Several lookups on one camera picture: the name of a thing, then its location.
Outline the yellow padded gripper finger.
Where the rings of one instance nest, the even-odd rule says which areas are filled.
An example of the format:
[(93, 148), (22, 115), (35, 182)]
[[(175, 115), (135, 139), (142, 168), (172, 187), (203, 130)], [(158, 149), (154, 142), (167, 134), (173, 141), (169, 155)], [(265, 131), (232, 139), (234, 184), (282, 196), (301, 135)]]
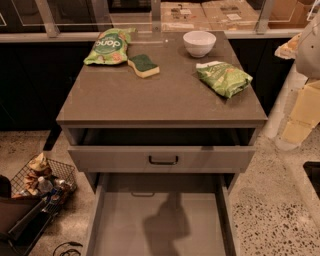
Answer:
[(276, 146), (284, 151), (298, 148), (320, 123), (320, 80), (311, 79), (297, 92)]

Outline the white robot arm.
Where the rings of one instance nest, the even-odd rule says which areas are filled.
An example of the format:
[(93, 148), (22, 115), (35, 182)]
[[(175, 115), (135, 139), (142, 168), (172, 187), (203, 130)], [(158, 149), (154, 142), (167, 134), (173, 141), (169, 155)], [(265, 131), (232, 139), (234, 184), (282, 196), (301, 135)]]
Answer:
[(320, 13), (303, 32), (292, 37), (275, 51), (277, 57), (294, 59), (296, 71), (309, 80), (297, 92), (280, 140), (286, 147), (300, 146), (320, 123)]

